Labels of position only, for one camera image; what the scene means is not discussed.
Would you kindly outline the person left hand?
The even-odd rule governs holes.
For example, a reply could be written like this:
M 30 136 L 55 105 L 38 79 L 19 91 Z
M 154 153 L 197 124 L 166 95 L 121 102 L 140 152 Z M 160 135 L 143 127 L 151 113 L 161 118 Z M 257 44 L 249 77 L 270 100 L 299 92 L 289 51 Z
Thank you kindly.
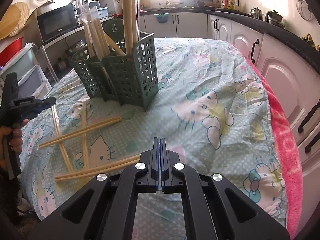
M 3 146 L 3 138 L 9 134 L 13 134 L 13 139 L 9 142 L 11 149 L 15 152 L 20 154 L 22 152 L 22 127 L 24 127 L 29 122 L 28 119 L 24 119 L 22 122 L 14 124 L 14 127 L 6 127 L 1 126 L 0 136 L 1 136 L 1 169 L 3 171 L 7 171 L 7 165 L 4 160 L 4 146 Z

